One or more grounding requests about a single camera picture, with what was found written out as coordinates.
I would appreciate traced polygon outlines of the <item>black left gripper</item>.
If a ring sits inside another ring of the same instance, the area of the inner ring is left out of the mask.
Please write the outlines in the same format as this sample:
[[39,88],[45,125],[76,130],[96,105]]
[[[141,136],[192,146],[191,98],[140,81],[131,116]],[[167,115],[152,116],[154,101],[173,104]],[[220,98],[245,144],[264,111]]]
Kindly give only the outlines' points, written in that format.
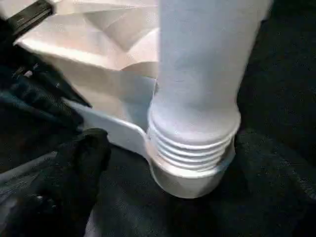
[[[54,6],[37,0],[6,22],[13,35],[21,35],[54,13]],[[19,46],[0,51],[0,104],[74,131],[83,118],[65,99],[91,105],[83,99],[51,64]]]

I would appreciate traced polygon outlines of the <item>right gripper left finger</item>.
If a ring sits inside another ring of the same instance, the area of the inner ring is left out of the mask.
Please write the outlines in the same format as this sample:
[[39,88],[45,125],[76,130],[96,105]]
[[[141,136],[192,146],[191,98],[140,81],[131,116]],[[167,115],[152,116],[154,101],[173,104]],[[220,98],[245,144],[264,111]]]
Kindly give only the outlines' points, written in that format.
[[43,198],[29,224],[33,237],[84,236],[110,157],[108,133],[99,128],[59,147],[56,158],[32,182],[32,193]]

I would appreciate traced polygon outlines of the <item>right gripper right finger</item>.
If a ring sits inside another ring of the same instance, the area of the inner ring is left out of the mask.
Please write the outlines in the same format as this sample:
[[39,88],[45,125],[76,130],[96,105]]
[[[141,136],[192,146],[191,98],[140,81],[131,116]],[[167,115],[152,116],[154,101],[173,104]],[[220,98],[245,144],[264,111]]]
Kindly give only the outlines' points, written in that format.
[[253,129],[236,152],[251,194],[253,232],[261,237],[316,235],[316,169],[296,151]]

